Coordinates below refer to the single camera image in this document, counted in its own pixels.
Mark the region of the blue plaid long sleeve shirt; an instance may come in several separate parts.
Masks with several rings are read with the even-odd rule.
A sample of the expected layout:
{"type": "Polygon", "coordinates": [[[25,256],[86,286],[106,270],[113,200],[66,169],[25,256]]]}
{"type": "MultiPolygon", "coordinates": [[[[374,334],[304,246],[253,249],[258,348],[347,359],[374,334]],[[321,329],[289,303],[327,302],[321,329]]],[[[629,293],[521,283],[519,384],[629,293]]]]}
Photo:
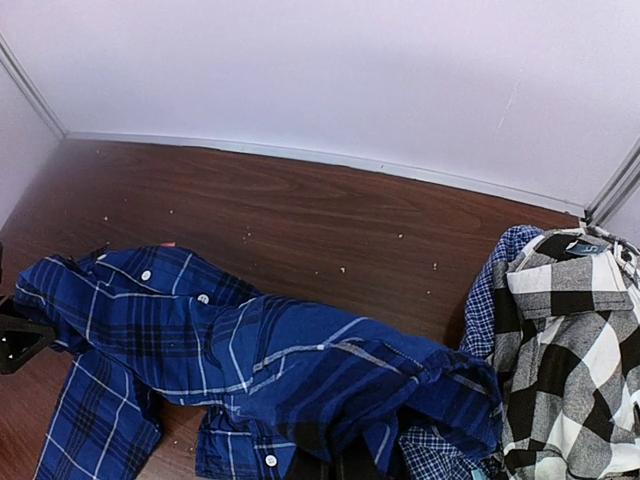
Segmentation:
{"type": "Polygon", "coordinates": [[[432,427],[472,460],[501,434],[489,365],[327,305],[267,295],[178,247],[49,256],[14,304],[73,362],[39,479],[133,479],[158,402],[205,407],[208,479],[404,479],[400,438],[432,427]]]}

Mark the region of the black white checked shirt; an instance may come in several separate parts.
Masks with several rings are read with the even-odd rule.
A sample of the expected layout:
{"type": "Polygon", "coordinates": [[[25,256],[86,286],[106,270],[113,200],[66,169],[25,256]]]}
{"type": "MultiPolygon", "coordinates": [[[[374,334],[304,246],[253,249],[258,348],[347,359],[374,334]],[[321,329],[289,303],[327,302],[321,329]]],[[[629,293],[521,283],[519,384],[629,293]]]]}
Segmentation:
{"type": "Polygon", "coordinates": [[[493,269],[503,479],[639,475],[639,253],[546,231],[493,269]]]}

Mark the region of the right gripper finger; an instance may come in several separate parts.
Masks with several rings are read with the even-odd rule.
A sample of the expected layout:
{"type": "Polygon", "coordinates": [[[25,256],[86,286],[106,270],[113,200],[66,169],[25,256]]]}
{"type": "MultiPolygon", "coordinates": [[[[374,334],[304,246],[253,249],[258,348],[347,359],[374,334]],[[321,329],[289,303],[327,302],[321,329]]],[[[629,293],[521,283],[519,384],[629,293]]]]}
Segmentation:
{"type": "Polygon", "coordinates": [[[55,331],[19,313],[13,297],[2,295],[0,337],[0,373],[11,375],[48,348],[55,340],[55,331]]]}

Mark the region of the small blue gingham shirt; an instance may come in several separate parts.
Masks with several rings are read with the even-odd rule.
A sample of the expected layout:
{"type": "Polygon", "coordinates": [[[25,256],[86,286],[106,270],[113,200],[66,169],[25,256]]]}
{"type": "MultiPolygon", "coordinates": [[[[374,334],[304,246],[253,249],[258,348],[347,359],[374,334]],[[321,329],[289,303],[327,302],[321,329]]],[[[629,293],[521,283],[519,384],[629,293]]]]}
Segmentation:
{"type": "MultiPolygon", "coordinates": [[[[513,261],[525,245],[541,233],[537,227],[519,225],[501,235],[467,297],[461,351],[482,359],[493,352],[493,267],[513,261]]],[[[471,460],[433,427],[410,428],[399,438],[399,445],[411,479],[492,479],[499,472],[495,458],[471,460]]]]}

